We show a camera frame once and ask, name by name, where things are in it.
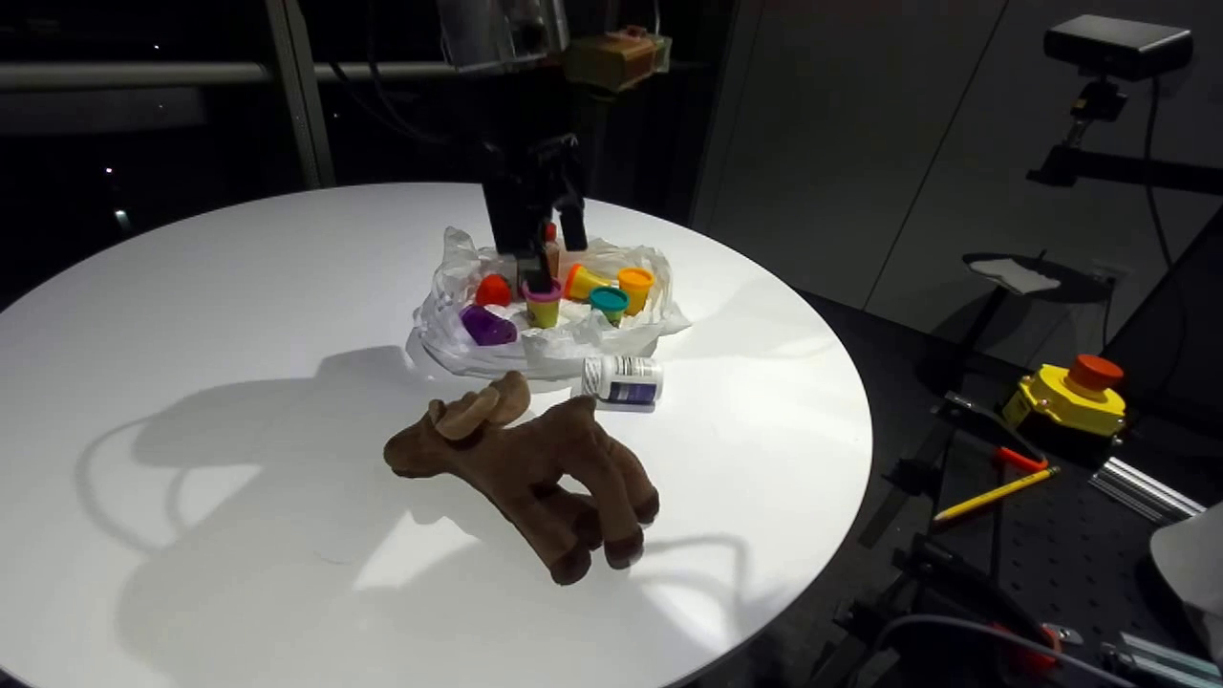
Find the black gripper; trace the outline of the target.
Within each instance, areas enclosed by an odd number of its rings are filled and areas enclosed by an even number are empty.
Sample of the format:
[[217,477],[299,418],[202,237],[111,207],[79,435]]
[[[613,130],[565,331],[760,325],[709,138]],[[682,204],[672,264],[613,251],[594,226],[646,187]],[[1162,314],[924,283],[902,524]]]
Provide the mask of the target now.
[[565,251],[586,251],[580,138],[574,89],[560,63],[496,74],[483,91],[495,242],[532,291],[552,287],[547,207],[560,207]]

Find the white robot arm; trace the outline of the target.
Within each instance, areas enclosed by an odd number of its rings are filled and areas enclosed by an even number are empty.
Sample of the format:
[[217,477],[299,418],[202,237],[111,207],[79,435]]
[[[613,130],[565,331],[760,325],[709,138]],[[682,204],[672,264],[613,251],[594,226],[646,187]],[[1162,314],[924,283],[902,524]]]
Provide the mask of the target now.
[[443,63],[479,80],[483,193],[501,255],[516,260],[527,291],[553,287],[547,226],[580,221],[580,161],[565,83],[564,0],[435,0]]

